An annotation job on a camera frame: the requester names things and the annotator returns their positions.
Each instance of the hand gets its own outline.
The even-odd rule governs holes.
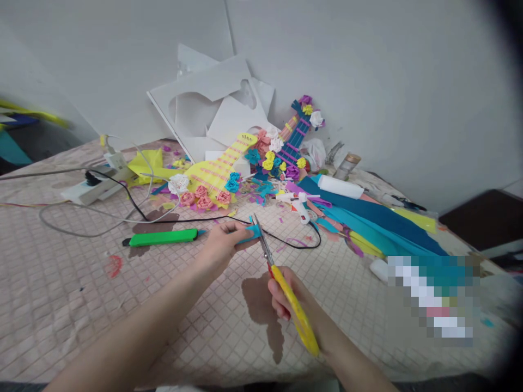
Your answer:
[[[303,311],[311,323],[320,350],[323,350],[325,347],[323,336],[326,334],[327,330],[332,329],[333,325],[335,326],[334,322],[327,313],[323,311],[311,292],[289,267],[278,268],[282,272],[283,277],[289,284],[290,288],[293,290],[297,300],[300,301]],[[276,314],[278,317],[289,321],[293,310],[279,283],[274,279],[270,279],[268,287],[272,294],[272,307],[276,311]]]
[[[225,222],[214,226],[203,249],[196,256],[196,263],[211,273],[213,279],[219,277],[229,265],[229,261],[239,250],[258,242],[258,238],[241,244],[238,242],[251,238],[252,230],[240,222]]]

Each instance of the plastic bag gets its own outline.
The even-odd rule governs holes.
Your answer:
[[[311,164],[312,172],[317,172],[325,164],[327,152],[320,139],[304,140],[301,143],[300,151],[302,156]]]

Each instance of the jar lid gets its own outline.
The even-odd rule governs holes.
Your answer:
[[[351,163],[358,163],[359,161],[361,161],[361,157],[359,155],[356,155],[356,154],[348,153],[345,156],[345,160],[349,161]]]

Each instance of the guitar body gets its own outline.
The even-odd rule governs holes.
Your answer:
[[[189,177],[190,183],[187,189],[196,191],[198,186],[207,188],[207,195],[218,207],[227,208],[229,205],[219,203],[216,196],[219,191],[225,191],[225,185],[231,173],[234,173],[233,165],[240,156],[258,141],[258,138],[250,133],[241,133],[236,141],[217,160],[203,161],[192,165],[184,172]],[[236,197],[231,194],[231,203],[236,202]]]

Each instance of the checkered tablecloth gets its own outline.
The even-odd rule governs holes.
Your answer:
[[[169,144],[165,163],[172,163],[177,143],[154,142],[144,148]],[[135,152],[125,153],[129,160]],[[100,147],[91,142],[32,164],[16,173],[57,170],[103,163]],[[82,180],[81,172],[0,182],[2,203],[53,203],[60,192]],[[137,200],[145,189],[132,190]],[[118,192],[94,207],[124,216],[131,208],[124,192]],[[316,241],[310,226],[273,200],[265,207],[240,197],[237,217],[248,219],[255,212],[264,228],[281,238]],[[144,210],[158,213],[162,207],[147,201]],[[64,235],[44,227],[38,209],[0,207],[0,378],[20,382],[48,382],[78,353],[92,344],[162,285],[191,263],[205,236],[195,243],[151,247],[130,257],[121,242],[133,234],[134,224],[124,223],[97,238]],[[196,218],[180,207],[180,219]],[[219,212],[206,217],[219,216]],[[101,232],[115,219],[87,210],[61,206],[46,211],[54,224],[86,234]],[[216,223],[178,223],[210,229]],[[484,328],[472,348],[407,348],[386,334],[387,287],[368,269],[369,258],[360,259],[340,240],[321,234],[314,250],[282,248],[269,238],[277,264],[291,267],[316,296],[327,313],[353,342],[393,380],[422,379],[477,371],[485,373],[503,352],[502,325]],[[268,296],[261,284],[266,264],[259,246],[234,257],[173,333],[160,361],[143,385],[219,384],[238,385],[256,381],[291,381],[322,377],[331,370],[323,359],[313,359],[304,349],[292,323],[275,315],[253,320],[242,285],[259,285],[259,295]],[[276,351],[267,338],[275,337]]]

